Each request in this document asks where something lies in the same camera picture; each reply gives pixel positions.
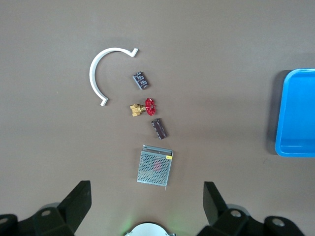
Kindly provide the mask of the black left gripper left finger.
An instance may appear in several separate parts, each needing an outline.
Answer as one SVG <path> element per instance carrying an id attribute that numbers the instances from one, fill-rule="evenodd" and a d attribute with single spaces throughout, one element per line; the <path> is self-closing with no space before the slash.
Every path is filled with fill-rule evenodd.
<path id="1" fill-rule="evenodd" d="M 83 180 L 57 205 L 19 222 L 21 236 L 73 236 L 92 206 L 91 182 Z"/>

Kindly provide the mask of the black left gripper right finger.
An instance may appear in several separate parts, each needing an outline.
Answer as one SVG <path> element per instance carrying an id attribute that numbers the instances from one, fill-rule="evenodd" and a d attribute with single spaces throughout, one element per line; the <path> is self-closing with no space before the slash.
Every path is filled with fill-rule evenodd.
<path id="1" fill-rule="evenodd" d="M 203 208 L 208 220 L 199 236 L 261 236 L 262 224 L 243 210 L 229 208 L 214 182 L 203 185 Z"/>

